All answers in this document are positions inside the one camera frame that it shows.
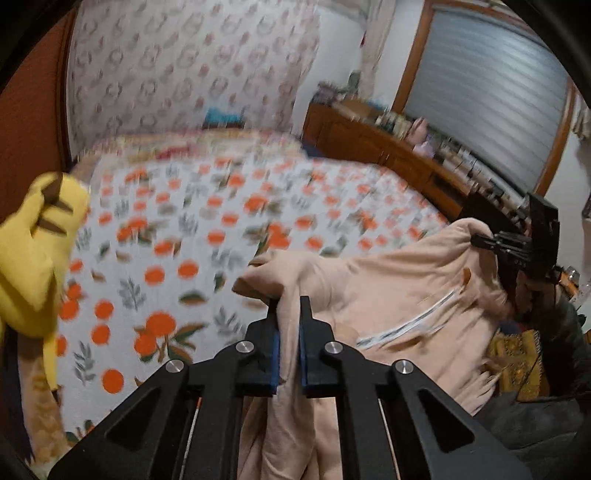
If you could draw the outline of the pink figurine on cabinet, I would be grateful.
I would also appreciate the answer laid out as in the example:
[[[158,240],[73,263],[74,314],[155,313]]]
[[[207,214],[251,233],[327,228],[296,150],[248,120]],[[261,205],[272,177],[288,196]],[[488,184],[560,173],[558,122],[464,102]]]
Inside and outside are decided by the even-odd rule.
[[[428,137],[428,121],[425,118],[417,118],[411,125],[406,142],[413,147],[423,144]]]

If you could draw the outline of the orange fruit print blanket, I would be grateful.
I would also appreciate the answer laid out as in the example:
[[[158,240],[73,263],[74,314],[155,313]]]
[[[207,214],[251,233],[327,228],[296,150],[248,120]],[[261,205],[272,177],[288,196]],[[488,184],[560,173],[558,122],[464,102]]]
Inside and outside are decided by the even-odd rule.
[[[274,155],[154,161],[105,174],[77,233],[58,316],[69,443],[169,360],[245,336],[262,303],[232,285],[266,250],[401,248],[445,217],[389,169]]]

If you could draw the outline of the floral quilt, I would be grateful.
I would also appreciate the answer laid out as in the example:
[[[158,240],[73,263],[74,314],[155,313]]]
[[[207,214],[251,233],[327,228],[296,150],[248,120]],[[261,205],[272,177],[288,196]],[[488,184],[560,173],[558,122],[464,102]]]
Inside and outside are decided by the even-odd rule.
[[[119,168],[149,161],[169,161],[211,156],[275,155],[304,157],[301,141],[273,130],[211,129],[112,137],[79,152],[71,174],[92,183]]]

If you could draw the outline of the patterned lace wall curtain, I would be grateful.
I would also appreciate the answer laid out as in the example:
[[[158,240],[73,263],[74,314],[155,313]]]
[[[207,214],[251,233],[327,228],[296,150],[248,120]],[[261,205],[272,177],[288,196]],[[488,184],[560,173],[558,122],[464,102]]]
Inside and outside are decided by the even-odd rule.
[[[319,39],[314,1],[84,1],[69,58],[71,148],[193,130],[212,109],[290,131]]]

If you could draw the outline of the yellow Pikachu plush toy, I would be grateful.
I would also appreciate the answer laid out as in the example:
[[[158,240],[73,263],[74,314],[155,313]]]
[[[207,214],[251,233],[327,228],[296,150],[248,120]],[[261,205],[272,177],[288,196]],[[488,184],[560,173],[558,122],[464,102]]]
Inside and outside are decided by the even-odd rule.
[[[49,387],[57,388],[57,317],[89,189],[63,173],[38,176],[1,224],[1,332],[40,339]]]

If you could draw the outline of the grey window blind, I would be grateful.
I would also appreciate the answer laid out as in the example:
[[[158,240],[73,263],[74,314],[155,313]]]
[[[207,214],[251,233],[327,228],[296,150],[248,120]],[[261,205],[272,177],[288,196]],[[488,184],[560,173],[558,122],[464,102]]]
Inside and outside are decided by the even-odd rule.
[[[532,190],[557,138],[568,86],[567,72],[536,35],[438,5],[405,112]]]

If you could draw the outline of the peach t-shirt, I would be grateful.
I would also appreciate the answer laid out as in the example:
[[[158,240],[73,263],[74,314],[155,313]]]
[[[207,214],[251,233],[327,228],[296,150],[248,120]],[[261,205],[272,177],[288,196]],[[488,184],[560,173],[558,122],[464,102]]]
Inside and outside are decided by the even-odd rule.
[[[495,255],[471,243],[489,232],[466,218],[389,252],[325,258],[273,250],[254,258],[233,289],[276,301],[280,385],[273,397],[243,407],[238,477],[342,477],[335,402],[301,392],[301,297],[339,342],[379,363],[412,361],[468,413],[478,413],[498,379],[487,349],[509,311]]]

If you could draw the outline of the yellow patterned cloth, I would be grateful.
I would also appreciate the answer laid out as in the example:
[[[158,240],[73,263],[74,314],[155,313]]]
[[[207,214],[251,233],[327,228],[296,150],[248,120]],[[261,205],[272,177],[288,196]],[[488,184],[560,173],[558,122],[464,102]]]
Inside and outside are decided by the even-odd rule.
[[[518,401],[530,402],[548,392],[538,331],[506,334],[498,330],[487,353],[499,370],[495,396],[515,393]]]

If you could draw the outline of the wooden sideboard cabinet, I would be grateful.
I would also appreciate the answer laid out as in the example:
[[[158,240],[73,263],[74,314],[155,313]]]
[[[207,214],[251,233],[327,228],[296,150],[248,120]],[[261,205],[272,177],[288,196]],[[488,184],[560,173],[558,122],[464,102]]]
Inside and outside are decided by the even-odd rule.
[[[353,121],[332,107],[312,103],[303,128],[304,143],[325,158],[377,164],[394,171],[448,219],[456,220],[470,187],[431,158],[369,124]]]

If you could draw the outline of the blue item at bedhead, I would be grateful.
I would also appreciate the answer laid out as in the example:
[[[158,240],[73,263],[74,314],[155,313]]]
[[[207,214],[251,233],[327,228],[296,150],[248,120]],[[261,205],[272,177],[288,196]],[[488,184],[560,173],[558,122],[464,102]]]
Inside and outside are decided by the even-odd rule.
[[[206,112],[202,129],[226,129],[245,128],[245,119],[242,115],[226,113],[218,108],[209,108]]]

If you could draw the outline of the cream window curtain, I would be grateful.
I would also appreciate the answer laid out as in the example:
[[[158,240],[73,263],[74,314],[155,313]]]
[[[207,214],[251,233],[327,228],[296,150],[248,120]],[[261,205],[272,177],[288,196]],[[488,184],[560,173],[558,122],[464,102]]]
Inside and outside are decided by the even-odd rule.
[[[394,20],[396,5],[396,0],[370,1],[358,88],[363,99],[368,100],[374,94],[378,67]]]

